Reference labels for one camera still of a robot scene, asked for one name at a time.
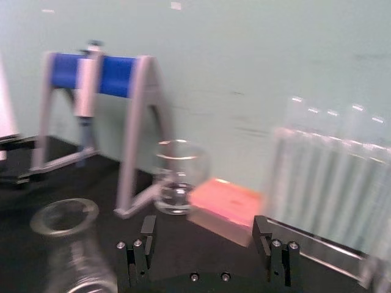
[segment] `white object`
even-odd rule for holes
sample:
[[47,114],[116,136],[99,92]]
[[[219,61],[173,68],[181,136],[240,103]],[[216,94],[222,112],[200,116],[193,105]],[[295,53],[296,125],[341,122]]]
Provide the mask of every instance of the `white object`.
[[0,58],[0,141],[19,134],[12,112],[11,100],[5,73]]

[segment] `glass flask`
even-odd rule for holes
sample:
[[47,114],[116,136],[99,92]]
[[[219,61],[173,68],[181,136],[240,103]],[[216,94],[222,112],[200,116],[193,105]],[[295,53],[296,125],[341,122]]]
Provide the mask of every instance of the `glass flask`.
[[51,249],[45,293],[113,293],[117,280],[103,259],[95,236],[98,206],[72,198],[38,211],[31,228]]

